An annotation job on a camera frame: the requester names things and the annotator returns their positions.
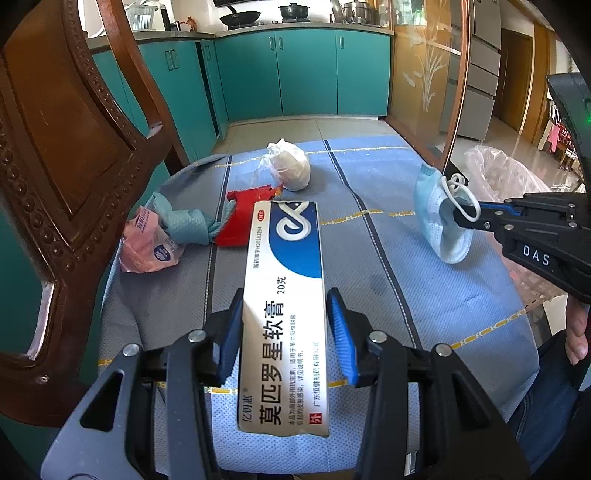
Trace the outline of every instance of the dish rack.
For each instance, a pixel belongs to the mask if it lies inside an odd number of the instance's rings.
[[[132,3],[125,6],[125,13],[127,20],[131,26],[131,30],[152,30],[152,22],[154,22],[154,13],[158,7],[153,5],[140,5]]]

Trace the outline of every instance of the pink cloth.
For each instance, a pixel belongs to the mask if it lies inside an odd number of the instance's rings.
[[[550,131],[550,135],[548,136],[548,142],[552,144],[550,147],[550,153],[554,153],[556,151],[556,145],[558,144],[558,135],[560,134],[560,127],[558,125],[554,125],[552,130]]]
[[[146,207],[128,220],[123,230],[123,248],[119,256],[121,270],[148,273],[176,265],[184,251],[158,224],[158,215]]]

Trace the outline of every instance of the metal screw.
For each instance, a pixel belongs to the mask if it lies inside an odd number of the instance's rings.
[[[139,345],[137,343],[129,343],[123,347],[123,354],[125,356],[135,356],[139,353]]]
[[[373,343],[384,343],[388,339],[388,335],[386,335],[382,330],[374,330],[369,334],[369,339]]]
[[[450,356],[453,353],[452,347],[446,343],[440,343],[437,345],[435,351],[439,356]]]
[[[189,332],[189,335],[187,336],[189,337],[189,342],[199,343],[207,338],[207,333],[205,330],[193,330],[192,332]]]

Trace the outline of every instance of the person's hand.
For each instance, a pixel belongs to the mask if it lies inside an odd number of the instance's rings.
[[[576,365],[587,356],[589,344],[585,337],[587,328],[587,306],[572,295],[566,302],[566,356]]]

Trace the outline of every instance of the bundled plastic bag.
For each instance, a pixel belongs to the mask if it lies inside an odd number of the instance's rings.
[[[259,168],[268,167],[273,178],[292,192],[307,187],[310,182],[310,159],[300,147],[281,139],[276,144],[270,143],[267,151]]]
[[[184,245],[175,243],[158,224],[158,215],[146,207],[128,220],[123,230],[123,247],[119,256],[121,270],[149,273],[176,265]]]
[[[466,166],[470,173],[469,187],[481,202],[502,202],[506,198],[523,197],[525,193],[550,192],[550,188],[525,165],[507,156],[503,151],[477,145],[466,151]],[[525,267],[502,256],[502,247],[492,232],[486,235],[515,284],[527,310],[564,292],[532,273]]]

